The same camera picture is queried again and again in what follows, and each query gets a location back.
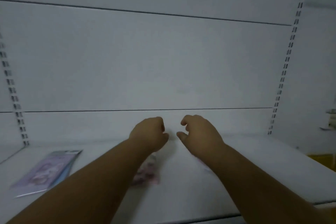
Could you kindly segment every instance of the person's left hand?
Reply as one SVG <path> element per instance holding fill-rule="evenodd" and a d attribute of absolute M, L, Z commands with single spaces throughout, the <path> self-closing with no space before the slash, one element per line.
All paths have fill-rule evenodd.
<path fill-rule="evenodd" d="M 141 140 L 147 144 L 151 153 L 160 150 L 168 141 L 169 134 L 163 133 L 165 125 L 161 117 L 148 118 L 138 123 L 131 134 L 130 140 Z"/>

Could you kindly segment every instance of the perforated metal strip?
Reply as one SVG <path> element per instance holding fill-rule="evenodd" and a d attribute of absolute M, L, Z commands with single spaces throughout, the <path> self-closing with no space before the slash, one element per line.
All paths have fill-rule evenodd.
<path fill-rule="evenodd" d="M 279 107 L 279 102 L 280 102 L 280 97 L 281 97 L 281 94 L 282 94 L 282 90 L 283 90 L 283 87 L 284 87 L 284 82 L 285 82 L 285 79 L 286 79 L 287 69 L 288 69 L 288 65 L 289 65 L 289 61 L 290 61 L 290 56 L 292 54 L 292 48 L 293 48 L 293 45 L 295 43 L 295 36 L 296 36 L 297 31 L 298 31 L 298 24 L 299 24 L 299 18 L 300 18 L 301 12 L 302 12 L 303 1 L 304 0 L 299 0 L 299 4 L 297 6 L 297 11 L 296 11 L 296 14 L 295 14 L 295 20 L 294 20 L 294 23 L 293 23 L 292 34 L 289 38 L 288 49 L 287 49 L 285 60 L 284 60 L 285 62 L 284 62 L 284 65 L 283 65 L 283 70 L 282 70 L 282 73 L 281 73 L 280 83 L 279 83 L 279 86 L 278 86 L 278 91 L 276 93 L 275 103 L 274 103 L 274 106 L 273 106 L 271 124 L 268 128 L 268 133 L 267 133 L 268 135 L 272 134 L 272 129 L 273 129 L 273 126 L 274 126 L 274 122 L 275 122 L 276 117 L 277 117 L 277 111 L 278 111 L 278 107 Z"/>
<path fill-rule="evenodd" d="M 23 140 L 23 145 L 28 146 L 29 141 L 28 141 L 28 134 L 27 134 L 27 128 L 25 125 L 25 120 L 23 117 L 23 112 L 21 111 L 21 104 L 20 100 L 16 91 L 15 87 L 15 81 L 13 78 L 13 71 L 11 69 L 10 63 L 8 61 L 8 56 L 6 53 L 6 46 L 3 41 L 3 37 L 0 33 L 0 61 L 1 61 L 1 66 L 3 68 L 3 72 L 5 73 L 5 78 L 6 78 L 6 83 L 8 86 L 8 91 L 10 95 L 10 99 L 13 103 L 13 108 L 15 112 L 15 117 L 16 121 L 19 127 L 19 131 L 21 134 L 21 138 Z"/>

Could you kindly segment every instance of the person's left arm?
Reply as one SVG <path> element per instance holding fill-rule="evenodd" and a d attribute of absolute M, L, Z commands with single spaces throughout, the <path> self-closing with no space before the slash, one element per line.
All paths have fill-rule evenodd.
<path fill-rule="evenodd" d="M 161 117 L 145 119 L 129 138 L 46 192 L 15 223 L 110 223 L 137 169 L 168 140 Z"/>

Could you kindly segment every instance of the person's right arm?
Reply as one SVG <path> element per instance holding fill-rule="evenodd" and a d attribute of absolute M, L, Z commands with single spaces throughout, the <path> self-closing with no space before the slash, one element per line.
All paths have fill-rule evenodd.
<path fill-rule="evenodd" d="M 248 224 L 331 224 L 313 205 L 226 145 L 216 128 L 201 116 L 181 121 L 189 135 L 177 136 L 221 180 Z"/>

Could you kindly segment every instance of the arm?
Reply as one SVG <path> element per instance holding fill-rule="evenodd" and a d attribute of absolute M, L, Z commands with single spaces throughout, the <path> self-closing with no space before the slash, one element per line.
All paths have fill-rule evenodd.
<path fill-rule="evenodd" d="M 75 172 L 11 219 L 15 223 L 110 223 L 137 169 L 167 142 L 161 117 L 145 119 L 129 139 Z"/>
<path fill-rule="evenodd" d="M 177 136 L 187 149 L 219 177 L 248 224 L 331 224 L 313 205 L 226 145 L 201 116 L 181 121 L 189 135 Z"/>

